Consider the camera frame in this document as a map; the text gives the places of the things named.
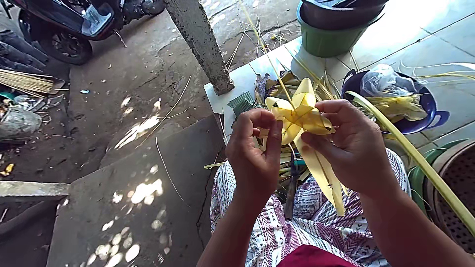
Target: patterned skirt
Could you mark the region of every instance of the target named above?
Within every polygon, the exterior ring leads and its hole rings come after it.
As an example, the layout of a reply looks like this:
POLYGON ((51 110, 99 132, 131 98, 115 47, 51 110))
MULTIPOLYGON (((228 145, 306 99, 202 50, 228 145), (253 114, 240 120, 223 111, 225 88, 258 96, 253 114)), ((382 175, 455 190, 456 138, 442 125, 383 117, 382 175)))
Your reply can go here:
MULTIPOLYGON (((404 165, 393 151, 386 149, 400 187, 410 195, 404 165)), ((223 217, 233 197, 236 180, 229 162, 214 178, 211 195, 211 233, 223 217)), ((349 190, 343 195, 345 216, 337 216, 311 176, 295 193, 294 217, 286 221, 281 203, 273 194, 254 224, 246 266, 276 266, 301 245, 312 245, 333 253, 356 266, 387 266, 363 215, 360 196, 349 190)))

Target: maroon shirt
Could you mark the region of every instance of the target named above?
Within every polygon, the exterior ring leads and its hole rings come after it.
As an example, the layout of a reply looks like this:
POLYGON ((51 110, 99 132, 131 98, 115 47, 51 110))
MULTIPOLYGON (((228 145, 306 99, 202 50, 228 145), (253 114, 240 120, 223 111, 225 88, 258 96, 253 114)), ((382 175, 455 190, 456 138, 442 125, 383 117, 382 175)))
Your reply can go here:
POLYGON ((277 267, 356 267, 348 261, 314 246, 301 245, 277 264, 277 267))

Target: motorcycle wheel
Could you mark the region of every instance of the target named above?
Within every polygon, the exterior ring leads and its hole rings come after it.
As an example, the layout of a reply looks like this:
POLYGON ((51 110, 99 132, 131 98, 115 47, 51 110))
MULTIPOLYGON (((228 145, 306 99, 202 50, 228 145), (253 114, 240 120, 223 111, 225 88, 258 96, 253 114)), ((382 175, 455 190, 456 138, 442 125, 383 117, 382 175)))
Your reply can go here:
POLYGON ((92 57, 89 40, 67 32, 48 32, 38 42, 48 55, 69 64, 81 65, 92 57))

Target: hand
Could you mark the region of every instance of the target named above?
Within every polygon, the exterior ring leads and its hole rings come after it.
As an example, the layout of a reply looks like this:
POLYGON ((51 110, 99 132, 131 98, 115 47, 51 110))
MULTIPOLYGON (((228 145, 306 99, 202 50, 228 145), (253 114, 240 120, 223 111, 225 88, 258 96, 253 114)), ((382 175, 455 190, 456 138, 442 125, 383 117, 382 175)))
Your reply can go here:
POLYGON ((368 197, 400 190, 376 123, 347 100, 321 101, 315 107, 335 126, 333 144, 309 132, 302 140, 328 160, 343 185, 368 197))
POLYGON ((234 199, 260 211, 276 189, 280 167, 282 121, 266 109, 252 109, 239 115, 234 126, 226 156, 234 171, 236 189, 234 199), (266 151, 254 147, 257 127, 270 129, 266 151))

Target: green pot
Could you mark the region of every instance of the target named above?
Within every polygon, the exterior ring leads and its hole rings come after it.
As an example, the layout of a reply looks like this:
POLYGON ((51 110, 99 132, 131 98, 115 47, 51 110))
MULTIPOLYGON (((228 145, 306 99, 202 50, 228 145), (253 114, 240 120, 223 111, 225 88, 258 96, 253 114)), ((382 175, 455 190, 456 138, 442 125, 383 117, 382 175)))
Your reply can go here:
MULTIPOLYGON (((447 151, 447 149, 449 149, 449 148, 453 147, 454 145, 459 144, 463 141, 466 141, 466 140, 468 140, 468 139, 461 139, 461 140, 456 140, 456 141, 446 143, 443 146, 439 147, 440 149, 433 149, 429 152, 424 153, 424 157, 426 158, 426 161, 430 165, 432 165, 434 163, 434 161, 436 161, 436 159, 442 153, 447 151)), ((423 187, 424 187, 424 179, 426 179, 426 175, 423 173, 421 168, 419 168, 419 166, 416 166, 413 169, 411 169, 409 171, 408 175, 409 175, 408 179, 409 179, 409 183, 411 185, 411 189, 416 192, 416 193, 412 193, 412 199, 419 206, 421 211, 426 216, 428 216, 427 211, 426 211, 426 206, 424 204, 425 201, 422 199, 422 197, 424 195, 423 194, 423 191, 424 191, 423 187)))
POLYGON ((302 31, 302 46, 308 53, 317 57, 334 57, 350 51, 364 31, 384 15, 380 13, 368 23, 351 29, 323 30, 305 23, 301 17, 301 9, 302 2, 297 8, 297 20, 302 31))

